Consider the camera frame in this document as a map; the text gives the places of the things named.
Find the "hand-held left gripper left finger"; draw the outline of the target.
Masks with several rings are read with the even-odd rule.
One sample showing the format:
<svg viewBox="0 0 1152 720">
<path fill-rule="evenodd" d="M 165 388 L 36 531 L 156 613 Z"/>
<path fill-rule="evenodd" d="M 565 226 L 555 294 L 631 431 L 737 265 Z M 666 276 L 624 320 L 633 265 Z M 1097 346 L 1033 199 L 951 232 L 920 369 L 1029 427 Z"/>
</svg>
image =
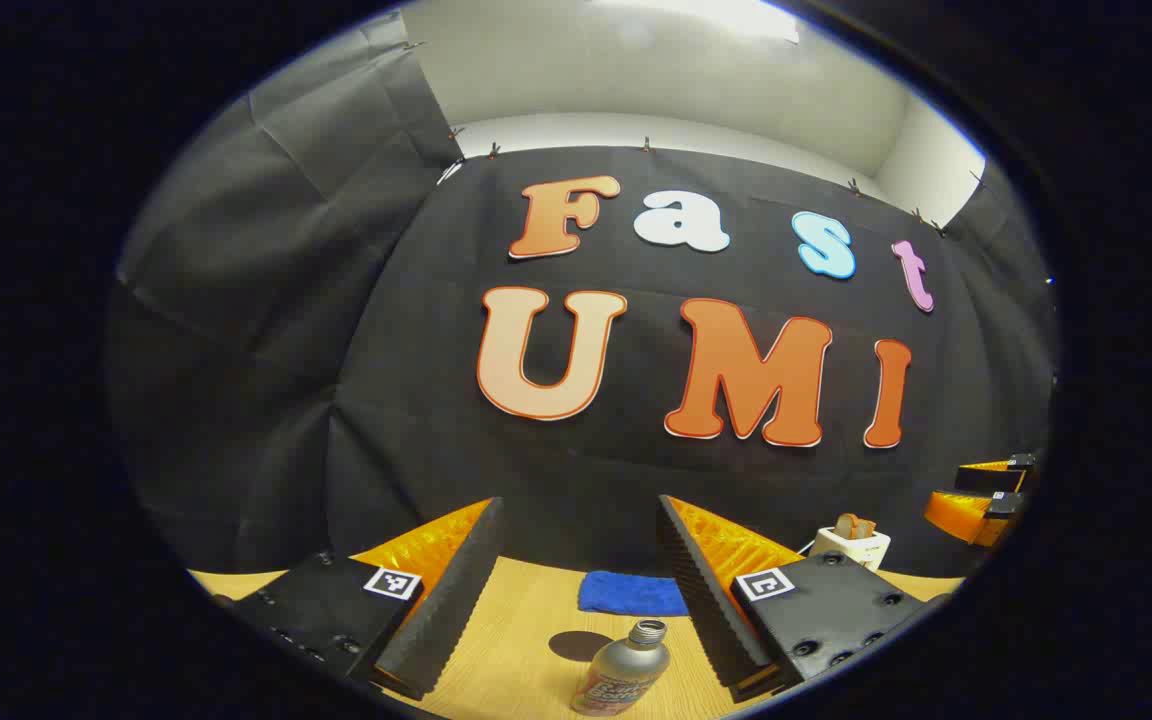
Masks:
<svg viewBox="0 0 1152 720">
<path fill-rule="evenodd" d="M 505 505 L 485 498 L 353 556 L 314 553 L 229 611 L 334 679 L 422 700 L 494 570 Z"/>
</svg>

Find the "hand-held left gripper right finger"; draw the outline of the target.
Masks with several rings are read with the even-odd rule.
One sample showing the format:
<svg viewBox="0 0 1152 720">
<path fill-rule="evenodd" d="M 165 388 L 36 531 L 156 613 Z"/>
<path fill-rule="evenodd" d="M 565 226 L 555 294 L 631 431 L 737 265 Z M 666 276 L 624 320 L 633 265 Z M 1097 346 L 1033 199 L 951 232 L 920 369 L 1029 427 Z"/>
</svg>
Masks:
<svg viewBox="0 0 1152 720">
<path fill-rule="evenodd" d="M 867 655 L 942 605 L 844 553 L 801 556 L 745 526 L 659 497 L 660 552 L 717 679 L 745 702 Z"/>
</svg>

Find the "silver water bottle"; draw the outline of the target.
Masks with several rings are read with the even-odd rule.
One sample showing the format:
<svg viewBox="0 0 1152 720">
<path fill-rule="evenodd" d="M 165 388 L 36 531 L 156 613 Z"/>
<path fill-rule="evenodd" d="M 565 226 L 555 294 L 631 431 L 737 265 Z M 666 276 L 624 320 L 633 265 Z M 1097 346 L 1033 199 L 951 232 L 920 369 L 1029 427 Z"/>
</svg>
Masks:
<svg viewBox="0 0 1152 720">
<path fill-rule="evenodd" d="M 626 638 L 611 642 L 594 653 L 570 707 L 584 717 L 616 717 L 630 710 L 654 687 L 670 665 L 660 619 L 643 619 Z"/>
</svg>

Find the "dark round coaster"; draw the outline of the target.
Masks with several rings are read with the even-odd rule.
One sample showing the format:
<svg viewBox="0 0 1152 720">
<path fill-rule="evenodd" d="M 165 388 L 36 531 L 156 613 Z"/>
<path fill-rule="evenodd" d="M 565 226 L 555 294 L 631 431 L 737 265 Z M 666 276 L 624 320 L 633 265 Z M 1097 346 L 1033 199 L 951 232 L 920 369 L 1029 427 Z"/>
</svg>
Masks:
<svg viewBox="0 0 1152 720">
<path fill-rule="evenodd" d="M 573 662 L 591 662 L 602 647 L 614 641 L 600 632 L 556 632 L 550 637 L 550 652 Z"/>
</svg>

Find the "blue towel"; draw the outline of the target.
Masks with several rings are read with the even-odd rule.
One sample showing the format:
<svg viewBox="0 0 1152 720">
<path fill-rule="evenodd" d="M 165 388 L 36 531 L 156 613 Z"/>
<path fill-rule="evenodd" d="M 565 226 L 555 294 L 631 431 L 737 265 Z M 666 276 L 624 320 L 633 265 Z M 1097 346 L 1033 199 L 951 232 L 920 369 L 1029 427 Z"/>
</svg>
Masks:
<svg viewBox="0 0 1152 720">
<path fill-rule="evenodd" d="M 577 607 L 584 612 L 641 617 L 689 614 L 676 579 L 616 571 L 590 571 L 581 579 Z"/>
</svg>

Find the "white toaster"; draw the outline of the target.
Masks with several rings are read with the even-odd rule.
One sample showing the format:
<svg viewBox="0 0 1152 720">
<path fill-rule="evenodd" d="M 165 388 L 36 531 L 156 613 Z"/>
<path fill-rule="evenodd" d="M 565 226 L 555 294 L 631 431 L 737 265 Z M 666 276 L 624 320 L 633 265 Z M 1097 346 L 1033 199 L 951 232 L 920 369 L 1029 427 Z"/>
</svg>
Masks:
<svg viewBox="0 0 1152 720">
<path fill-rule="evenodd" d="M 890 537 L 876 532 L 867 538 L 849 539 L 835 532 L 833 526 L 820 528 L 814 535 L 812 547 L 808 550 L 808 556 L 819 555 L 846 556 L 858 564 L 864 566 L 870 571 L 877 571 L 882 564 L 882 559 L 890 548 Z"/>
</svg>

